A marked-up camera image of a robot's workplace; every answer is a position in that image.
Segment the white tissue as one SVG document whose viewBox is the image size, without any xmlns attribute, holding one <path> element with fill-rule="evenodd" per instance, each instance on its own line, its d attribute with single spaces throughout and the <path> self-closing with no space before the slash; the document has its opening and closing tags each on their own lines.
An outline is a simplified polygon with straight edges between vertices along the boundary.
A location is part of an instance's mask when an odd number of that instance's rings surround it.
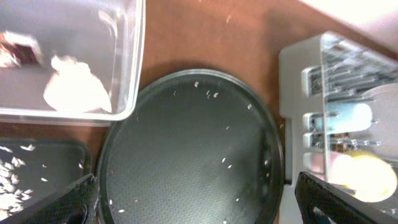
<svg viewBox="0 0 398 224">
<path fill-rule="evenodd" d="M 53 56 L 54 72 L 47 83 L 43 98 L 57 111 L 86 113 L 102 109 L 112 112 L 111 100 L 101 80 L 87 63 L 75 57 Z"/>
</svg>

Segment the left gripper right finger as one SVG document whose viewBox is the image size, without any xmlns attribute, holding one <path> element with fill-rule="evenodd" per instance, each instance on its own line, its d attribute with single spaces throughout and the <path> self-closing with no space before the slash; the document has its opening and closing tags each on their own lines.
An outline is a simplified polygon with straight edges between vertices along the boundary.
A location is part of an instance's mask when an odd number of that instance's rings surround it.
<svg viewBox="0 0 398 224">
<path fill-rule="evenodd" d="M 299 173 L 295 197 L 304 223 L 397 223 L 397 218 L 373 208 L 308 172 Z"/>
</svg>

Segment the brown snack wrapper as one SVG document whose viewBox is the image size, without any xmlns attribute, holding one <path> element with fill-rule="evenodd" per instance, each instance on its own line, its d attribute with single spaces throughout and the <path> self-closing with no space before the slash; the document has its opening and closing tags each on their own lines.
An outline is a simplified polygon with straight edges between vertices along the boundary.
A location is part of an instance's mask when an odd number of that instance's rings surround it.
<svg viewBox="0 0 398 224">
<path fill-rule="evenodd" d="M 34 64 L 44 66 L 44 55 L 34 37 L 6 30 L 1 33 L 1 68 Z"/>
</svg>

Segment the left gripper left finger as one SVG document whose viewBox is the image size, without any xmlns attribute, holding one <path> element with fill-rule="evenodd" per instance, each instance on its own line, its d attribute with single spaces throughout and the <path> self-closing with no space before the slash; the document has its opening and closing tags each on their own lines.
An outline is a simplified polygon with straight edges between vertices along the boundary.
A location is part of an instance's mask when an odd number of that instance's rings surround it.
<svg viewBox="0 0 398 224">
<path fill-rule="evenodd" d="M 99 199 L 98 179 L 93 174 L 88 174 L 2 220 L 1 224 L 95 223 Z"/>
</svg>

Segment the pink cup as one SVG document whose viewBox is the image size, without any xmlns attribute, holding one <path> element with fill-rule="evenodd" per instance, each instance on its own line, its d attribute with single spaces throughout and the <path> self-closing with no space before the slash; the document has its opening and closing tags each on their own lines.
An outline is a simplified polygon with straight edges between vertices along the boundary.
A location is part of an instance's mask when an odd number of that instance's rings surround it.
<svg viewBox="0 0 398 224">
<path fill-rule="evenodd" d="M 334 163 L 336 158 L 339 158 L 339 154 L 337 152 L 329 153 L 329 162 L 328 165 L 325 165 L 325 155 L 324 153 L 319 152 L 306 152 L 303 155 L 303 165 L 306 169 L 311 172 L 322 174 L 324 173 L 326 167 L 328 167 L 329 174 L 332 174 Z"/>
</svg>

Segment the blue cup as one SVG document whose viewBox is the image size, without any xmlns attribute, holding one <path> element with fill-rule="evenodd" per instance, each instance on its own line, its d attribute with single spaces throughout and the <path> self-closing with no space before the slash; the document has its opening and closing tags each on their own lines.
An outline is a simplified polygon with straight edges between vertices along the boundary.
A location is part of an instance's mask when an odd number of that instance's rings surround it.
<svg viewBox="0 0 398 224">
<path fill-rule="evenodd" d="M 366 103 L 327 103 L 326 133 L 341 134 L 364 131 L 371 126 L 373 112 Z"/>
</svg>

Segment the yellow bowl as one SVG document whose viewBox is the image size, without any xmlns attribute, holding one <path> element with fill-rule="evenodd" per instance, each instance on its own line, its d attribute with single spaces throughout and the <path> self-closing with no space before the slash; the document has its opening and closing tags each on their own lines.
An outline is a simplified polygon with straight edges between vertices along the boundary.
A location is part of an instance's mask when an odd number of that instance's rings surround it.
<svg viewBox="0 0 398 224">
<path fill-rule="evenodd" d="M 353 190 L 363 202 L 381 202 L 397 189 L 397 174 L 390 164 L 370 152 L 330 154 L 328 182 Z"/>
</svg>

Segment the white plate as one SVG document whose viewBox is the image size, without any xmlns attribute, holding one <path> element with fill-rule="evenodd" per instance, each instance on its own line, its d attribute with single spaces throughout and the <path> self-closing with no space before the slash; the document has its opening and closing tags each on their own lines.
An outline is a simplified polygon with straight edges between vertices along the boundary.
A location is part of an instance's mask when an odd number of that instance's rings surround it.
<svg viewBox="0 0 398 224">
<path fill-rule="evenodd" d="M 373 152 L 379 157 L 397 160 L 397 83 L 377 86 L 363 93 L 371 98 L 368 103 L 373 112 L 374 123 L 360 136 L 367 140 L 379 141 Z"/>
</svg>

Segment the food scraps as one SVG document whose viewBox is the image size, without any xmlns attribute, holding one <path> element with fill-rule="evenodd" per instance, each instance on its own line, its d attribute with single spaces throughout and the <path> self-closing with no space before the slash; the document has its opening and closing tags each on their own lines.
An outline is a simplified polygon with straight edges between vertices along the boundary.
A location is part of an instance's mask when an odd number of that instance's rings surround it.
<svg viewBox="0 0 398 224">
<path fill-rule="evenodd" d="M 52 193 L 48 154 L 43 144 L 1 144 L 1 220 Z"/>
</svg>

